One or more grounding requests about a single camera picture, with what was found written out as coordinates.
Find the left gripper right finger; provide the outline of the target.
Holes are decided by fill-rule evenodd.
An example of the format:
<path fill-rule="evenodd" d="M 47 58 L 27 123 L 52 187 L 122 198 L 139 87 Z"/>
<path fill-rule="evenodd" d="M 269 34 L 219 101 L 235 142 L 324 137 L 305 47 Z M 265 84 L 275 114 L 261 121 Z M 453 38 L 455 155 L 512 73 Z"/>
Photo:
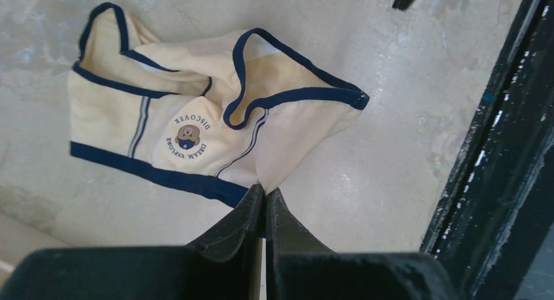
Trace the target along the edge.
<path fill-rule="evenodd" d="M 456 299 L 446 270 L 423 253 L 338 253 L 267 195 L 267 299 Z"/>

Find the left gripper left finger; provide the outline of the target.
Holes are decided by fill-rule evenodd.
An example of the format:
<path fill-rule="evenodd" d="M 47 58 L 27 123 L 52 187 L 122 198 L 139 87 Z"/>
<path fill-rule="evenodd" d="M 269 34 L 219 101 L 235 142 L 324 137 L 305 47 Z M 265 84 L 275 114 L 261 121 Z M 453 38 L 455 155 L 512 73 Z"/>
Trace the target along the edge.
<path fill-rule="evenodd" d="M 49 248 L 26 256 L 2 299 L 258 299 L 265 194 L 183 246 Z"/>

